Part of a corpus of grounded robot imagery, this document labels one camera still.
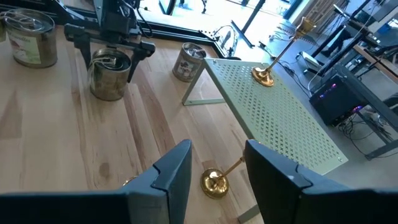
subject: lamp stem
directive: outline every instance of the lamp stem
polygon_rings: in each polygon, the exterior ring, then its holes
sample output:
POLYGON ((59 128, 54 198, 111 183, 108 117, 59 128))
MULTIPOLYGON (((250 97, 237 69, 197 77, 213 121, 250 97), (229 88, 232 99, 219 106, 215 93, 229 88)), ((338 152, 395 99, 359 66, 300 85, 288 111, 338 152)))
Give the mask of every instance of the lamp stem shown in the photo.
POLYGON ((234 170, 238 165, 240 165, 242 162, 244 162, 244 157, 240 157, 238 161, 236 161, 228 170, 226 170, 221 176, 218 177, 218 179, 221 179, 225 176, 227 176, 232 170, 234 170))
POLYGON ((287 44, 285 49, 278 55, 278 57, 273 61, 273 63, 267 68, 267 70, 271 70, 271 68, 279 61, 279 59, 285 54, 287 49, 297 40, 297 36, 295 35, 292 40, 287 44))

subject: computer tower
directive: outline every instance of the computer tower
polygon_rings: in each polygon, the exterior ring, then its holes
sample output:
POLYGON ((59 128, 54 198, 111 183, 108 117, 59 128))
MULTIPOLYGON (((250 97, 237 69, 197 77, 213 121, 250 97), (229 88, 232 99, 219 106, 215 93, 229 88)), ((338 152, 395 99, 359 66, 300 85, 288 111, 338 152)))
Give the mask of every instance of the computer tower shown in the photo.
POLYGON ((366 106, 367 101, 351 90, 344 78, 335 75, 327 80, 310 98, 326 125, 337 126, 366 106))

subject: perforated metal shelf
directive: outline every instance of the perforated metal shelf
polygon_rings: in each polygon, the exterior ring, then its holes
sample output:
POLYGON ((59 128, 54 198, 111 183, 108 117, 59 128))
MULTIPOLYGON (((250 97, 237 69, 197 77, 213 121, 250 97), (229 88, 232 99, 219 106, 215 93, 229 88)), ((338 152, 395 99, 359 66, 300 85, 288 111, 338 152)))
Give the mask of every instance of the perforated metal shelf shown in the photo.
POLYGON ((319 174, 348 161, 278 75, 271 73, 273 87, 253 79, 261 63, 206 58, 203 64, 248 138, 319 174))

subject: metal can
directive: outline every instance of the metal can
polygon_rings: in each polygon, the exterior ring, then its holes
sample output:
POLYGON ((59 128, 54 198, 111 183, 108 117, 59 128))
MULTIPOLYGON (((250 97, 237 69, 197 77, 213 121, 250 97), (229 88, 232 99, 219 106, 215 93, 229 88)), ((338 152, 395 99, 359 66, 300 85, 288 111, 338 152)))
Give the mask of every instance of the metal can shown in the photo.
POLYGON ((206 52, 199 45, 184 43, 175 62, 173 74, 183 82, 192 81, 205 57, 206 52))
POLYGON ((55 23, 51 17, 35 10, 13 9, 5 14, 4 23, 18 63, 45 68, 57 62, 55 23))
POLYGON ((121 51, 99 49, 94 52, 88 68, 92 94, 106 101, 122 98, 130 68, 130 58, 121 51))

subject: brass lamp base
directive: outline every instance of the brass lamp base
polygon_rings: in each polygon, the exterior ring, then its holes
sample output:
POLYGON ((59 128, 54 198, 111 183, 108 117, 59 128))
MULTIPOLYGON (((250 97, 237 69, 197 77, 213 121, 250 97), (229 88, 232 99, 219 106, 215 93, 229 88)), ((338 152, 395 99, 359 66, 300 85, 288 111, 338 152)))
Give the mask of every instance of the brass lamp base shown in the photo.
POLYGON ((251 71, 251 74, 254 79, 263 86, 271 87, 274 85, 274 79, 271 77, 271 72, 267 68, 262 69, 259 67, 254 67, 251 71))
POLYGON ((134 180, 135 178, 137 178, 138 176, 134 176, 134 177, 130 177, 128 178, 126 181, 124 181, 122 187, 124 187, 125 185, 127 185, 128 183, 130 183, 132 180, 134 180))
POLYGON ((205 170, 200 177, 201 189, 213 199, 221 199, 228 193, 228 179, 221 175, 223 175, 222 171, 210 168, 205 170))

